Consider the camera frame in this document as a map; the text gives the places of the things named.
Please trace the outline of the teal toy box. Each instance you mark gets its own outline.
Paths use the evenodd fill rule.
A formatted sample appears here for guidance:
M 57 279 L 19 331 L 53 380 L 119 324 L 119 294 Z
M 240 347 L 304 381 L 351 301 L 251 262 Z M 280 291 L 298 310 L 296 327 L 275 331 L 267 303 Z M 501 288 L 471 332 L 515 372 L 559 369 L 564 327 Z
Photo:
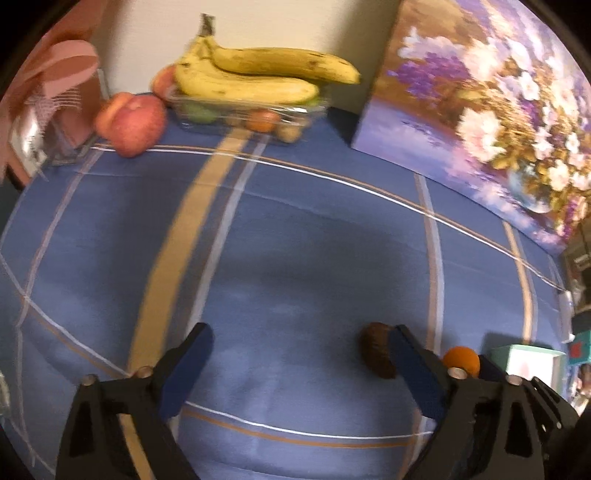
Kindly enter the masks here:
M 591 363 L 591 331 L 586 330 L 575 335 L 568 344 L 568 363 L 578 366 Z

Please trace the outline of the clear plastic fruit container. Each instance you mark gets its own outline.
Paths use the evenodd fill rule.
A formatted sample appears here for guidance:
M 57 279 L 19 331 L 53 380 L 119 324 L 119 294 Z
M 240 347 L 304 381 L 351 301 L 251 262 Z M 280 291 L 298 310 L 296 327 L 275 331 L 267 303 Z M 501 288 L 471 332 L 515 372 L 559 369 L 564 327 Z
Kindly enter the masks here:
M 325 88 L 310 101 L 294 105 L 205 100 L 174 89 L 167 103 L 186 130 L 225 135 L 232 129 L 242 129 L 256 139 L 290 145 L 300 141 L 315 120 L 325 117 L 331 99 Z

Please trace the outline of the flower painting canvas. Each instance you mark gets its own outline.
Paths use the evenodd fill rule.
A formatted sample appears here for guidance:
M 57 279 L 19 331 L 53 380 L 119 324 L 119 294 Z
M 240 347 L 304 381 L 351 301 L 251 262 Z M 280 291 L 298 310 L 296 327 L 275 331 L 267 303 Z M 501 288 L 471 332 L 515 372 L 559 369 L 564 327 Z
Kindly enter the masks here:
M 590 83 L 528 1 L 404 1 L 353 146 L 559 253 L 590 208 Z

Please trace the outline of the red apple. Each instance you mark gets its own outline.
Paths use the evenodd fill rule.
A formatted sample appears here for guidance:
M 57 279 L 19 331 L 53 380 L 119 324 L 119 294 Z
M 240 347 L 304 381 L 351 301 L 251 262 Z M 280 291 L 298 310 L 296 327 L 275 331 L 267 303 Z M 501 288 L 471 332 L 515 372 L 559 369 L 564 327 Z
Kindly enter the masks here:
M 115 114 L 109 141 L 121 157 L 133 158 L 154 146 L 166 125 L 166 107 L 158 97 L 135 95 Z

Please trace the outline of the orange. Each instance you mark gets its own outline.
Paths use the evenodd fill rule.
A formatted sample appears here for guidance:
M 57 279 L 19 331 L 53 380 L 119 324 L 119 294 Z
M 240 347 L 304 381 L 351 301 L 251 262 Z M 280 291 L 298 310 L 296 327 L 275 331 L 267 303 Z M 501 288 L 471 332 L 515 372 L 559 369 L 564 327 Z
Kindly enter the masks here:
M 479 355 L 471 348 L 456 346 L 451 348 L 442 358 L 447 368 L 463 369 L 470 377 L 477 378 L 481 370 Z

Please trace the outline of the white tray green rim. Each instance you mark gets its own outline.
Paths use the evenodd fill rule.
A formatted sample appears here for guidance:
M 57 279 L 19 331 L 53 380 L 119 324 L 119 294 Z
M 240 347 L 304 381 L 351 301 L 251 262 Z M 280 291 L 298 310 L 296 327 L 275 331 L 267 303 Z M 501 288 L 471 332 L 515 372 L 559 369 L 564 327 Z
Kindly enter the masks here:
M 563 392 L 567 357 L 564 352 L 532 345 L 513 344 L 491 350 L 490 359 L 509 375 L 526 380 L 539 378 Z

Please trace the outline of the yellow banana bunch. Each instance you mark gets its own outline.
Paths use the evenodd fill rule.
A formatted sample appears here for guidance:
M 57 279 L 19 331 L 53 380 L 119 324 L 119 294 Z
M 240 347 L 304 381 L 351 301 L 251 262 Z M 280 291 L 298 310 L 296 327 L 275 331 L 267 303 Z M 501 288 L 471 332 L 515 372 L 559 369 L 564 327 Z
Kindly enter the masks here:
M 259 47 L 232 49 L 215 38 L 215 17 L 201 15 L 199 34 L 176 61 L 174 79 L 190 97 L 228 102 L 303 105 L 325 84 L 356 85 L 352 63 L 313 50 Z

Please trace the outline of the blue plaid tablecloth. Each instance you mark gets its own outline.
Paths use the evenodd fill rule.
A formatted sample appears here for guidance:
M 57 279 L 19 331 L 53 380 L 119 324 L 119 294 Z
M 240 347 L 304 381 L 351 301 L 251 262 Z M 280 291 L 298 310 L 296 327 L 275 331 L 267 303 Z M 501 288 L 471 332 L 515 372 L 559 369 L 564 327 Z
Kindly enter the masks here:
M 82 376 L 120 378 L 196 321 L 214 348 L 173 428 L 204 479 L 397 479 L 430 425 L 363 366 L 370 322 L 429 349 L 559 348 L 558 263 L 505 221 L 349 148 L 332 112 L 297 144 L 171 125 L 145 155 L 97 145 L 22 192 L 1 238 L 2 421 L 55 474 Z

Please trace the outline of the peach coloured apple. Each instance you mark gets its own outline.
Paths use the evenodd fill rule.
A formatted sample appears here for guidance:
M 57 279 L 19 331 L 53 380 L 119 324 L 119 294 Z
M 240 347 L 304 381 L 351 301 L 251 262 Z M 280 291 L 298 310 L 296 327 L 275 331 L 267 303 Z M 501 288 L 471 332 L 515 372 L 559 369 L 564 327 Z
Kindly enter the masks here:
M 129 92 L 119 92 L 105 101 L 94 119 L 94 129 L 98 136 L 110 140 L 111 124 L 118 111 L 128 103 L 134 95 Z

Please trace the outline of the white power strip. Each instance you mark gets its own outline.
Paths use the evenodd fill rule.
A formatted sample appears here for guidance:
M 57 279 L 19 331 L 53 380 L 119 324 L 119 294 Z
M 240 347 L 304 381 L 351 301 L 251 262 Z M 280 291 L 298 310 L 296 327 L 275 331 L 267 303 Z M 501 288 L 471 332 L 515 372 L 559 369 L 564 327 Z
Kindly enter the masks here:
M 569 343 L 574 339 L 572 330 L 573 318 L 573 299 L 569 290 L 561 291 L 558 296 L 559 311 L 559 338 L 563 344 Z

